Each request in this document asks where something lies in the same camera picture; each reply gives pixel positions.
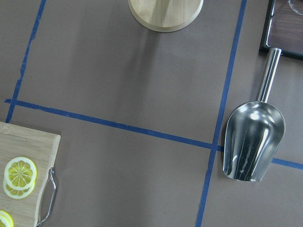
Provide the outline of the wooden mug tree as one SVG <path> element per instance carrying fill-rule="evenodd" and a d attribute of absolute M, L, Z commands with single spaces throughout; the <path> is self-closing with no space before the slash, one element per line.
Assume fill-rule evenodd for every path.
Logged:
<path fill-rule="evenodd" d="M 144 27 L 162 33 L 187 27 L 199 15 L 203 0 L 130 0 L 133 17 Z"/>

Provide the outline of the steel scoop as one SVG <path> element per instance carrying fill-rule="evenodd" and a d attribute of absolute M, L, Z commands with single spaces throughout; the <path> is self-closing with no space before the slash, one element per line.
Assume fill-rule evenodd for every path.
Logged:
<path fill-rule="evenodd" d="M 282 113 L 268 103 L 281 49 L 271 48 L 255 101 L 230 115 L 224 140 L 223 172 L 231 179 L 259 182 L 271 164 L 285 134 Z"/>

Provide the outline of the wooden cutting board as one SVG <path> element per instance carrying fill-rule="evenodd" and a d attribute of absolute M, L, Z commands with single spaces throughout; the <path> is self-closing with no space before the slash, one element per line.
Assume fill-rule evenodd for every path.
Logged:
<path fill-rule="evenodd" d="M 0 225 L 40 227 L 57 192 L 54 162 L 61 136 L 0 124 Z"/>

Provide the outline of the lemon slice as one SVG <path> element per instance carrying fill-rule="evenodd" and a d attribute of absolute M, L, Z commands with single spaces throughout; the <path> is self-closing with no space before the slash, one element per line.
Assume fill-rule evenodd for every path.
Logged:
<path fill-rule="evenodd" d="M 6 211 L 0 211 L 0 226 L 1 227 L 13 227 L 14 221 L 9 213 Z"/>
<path fill-rule="evenodd" d="M 3 189 L 7 196 L 12 199 L 20 200 L 31 194 L 33 189 L 35 188 L 35 182 L 27 189 L 23 190 L 15 190 L 12 189 L 5 181 L 3 181 Z"/>
<path fill-rule="evenodd" d="M 11 159 L 4 169 L 5 182 L 15 190 L 29 188 L 36 181 L 36 177 L 36 166 L 27 157 L 15 157 Z"/>

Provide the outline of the dark glass rack tray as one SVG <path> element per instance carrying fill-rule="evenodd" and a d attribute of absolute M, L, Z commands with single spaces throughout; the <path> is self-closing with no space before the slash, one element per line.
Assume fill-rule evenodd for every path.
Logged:
<path fill-rule="evenodd" d="M 268 2 L 259 50 L 279 48 L 282 55 L 303 59 L 303 2 L 270 0 Z"/>

